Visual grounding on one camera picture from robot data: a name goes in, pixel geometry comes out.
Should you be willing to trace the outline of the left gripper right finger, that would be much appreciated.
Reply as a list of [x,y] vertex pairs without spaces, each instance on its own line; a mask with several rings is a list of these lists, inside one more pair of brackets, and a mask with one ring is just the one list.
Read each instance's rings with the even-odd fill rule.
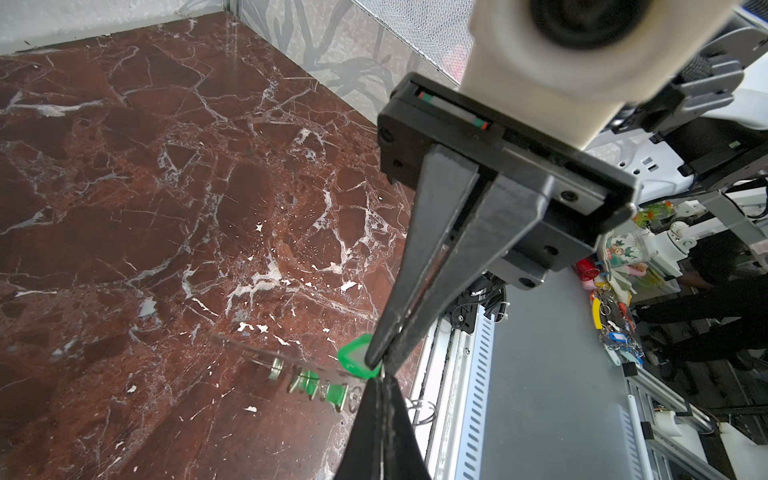
[[396,377],[383,379],[383,395],[383,478],[430,480]]

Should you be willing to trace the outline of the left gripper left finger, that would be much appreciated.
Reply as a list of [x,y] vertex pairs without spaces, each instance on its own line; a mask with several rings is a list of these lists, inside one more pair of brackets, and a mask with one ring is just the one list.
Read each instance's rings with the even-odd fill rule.
[[335,480],[383,478],[383,400],[382,380],[368,380]]

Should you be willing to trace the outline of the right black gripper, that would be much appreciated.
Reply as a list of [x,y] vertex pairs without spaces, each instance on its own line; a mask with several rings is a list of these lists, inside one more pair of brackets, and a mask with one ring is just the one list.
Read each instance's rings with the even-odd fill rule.
[[[400,270],[366,352],[371,368],[382,360],[396,373],[488,267],[533,289],[637,212],[633,175],[415,72],[395,87],[377,127],[382,171],[419,183]],[[486,187],[437,261],[478,173]]]

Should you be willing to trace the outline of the green key tag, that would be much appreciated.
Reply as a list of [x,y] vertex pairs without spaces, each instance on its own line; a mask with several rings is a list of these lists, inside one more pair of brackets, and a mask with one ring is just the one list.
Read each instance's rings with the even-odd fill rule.
[[304,369],[292,377],[288,392],[305,394],[310,400],[313,400],[318,393],[319,385],[319,374]]
[[365,356],[372,337],[373,335],[370,333],[361,335],[341,347],[337,355],[338,361],[344,370],[352,376],[363,380],[378,377],[381,370],[381,364],[371,368],[365,362]]
[[348,385],[344,384],[328,384],[325,387],[323,399],[333,406],[337,412],[342,412],[346,403],[348,394]]

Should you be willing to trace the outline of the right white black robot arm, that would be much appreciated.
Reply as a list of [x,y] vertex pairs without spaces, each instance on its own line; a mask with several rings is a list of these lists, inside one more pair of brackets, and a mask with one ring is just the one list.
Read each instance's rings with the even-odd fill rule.
[[395,373],[484,273],[521,289],[630,220],[640,181],[586,153],[729,108],[767,50],[763,1],[479,1],[457,89],[411,72],[378,116],[381,169],[415,191],[365,355]]

